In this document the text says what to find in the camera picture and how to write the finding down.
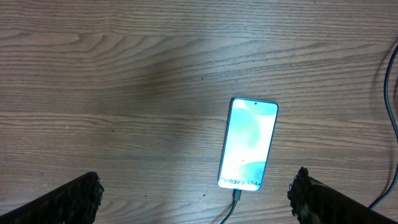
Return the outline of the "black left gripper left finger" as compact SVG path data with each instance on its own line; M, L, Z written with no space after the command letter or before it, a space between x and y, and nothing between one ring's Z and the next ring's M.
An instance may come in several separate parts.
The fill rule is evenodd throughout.
M1 224L93 224L104 188L96 172L1 215Z

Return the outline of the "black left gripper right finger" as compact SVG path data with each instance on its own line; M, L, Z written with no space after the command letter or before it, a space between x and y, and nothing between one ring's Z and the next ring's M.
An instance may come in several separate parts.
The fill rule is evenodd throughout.
M300 224L397 224L310 177L304 167L289 185L287 198Z

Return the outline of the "blue Galaxy smartphone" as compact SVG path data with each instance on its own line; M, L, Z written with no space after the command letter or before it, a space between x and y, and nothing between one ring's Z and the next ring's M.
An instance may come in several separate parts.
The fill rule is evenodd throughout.
M231 100L218 176L221 188L261 189L278 112L278 104L271 101Z

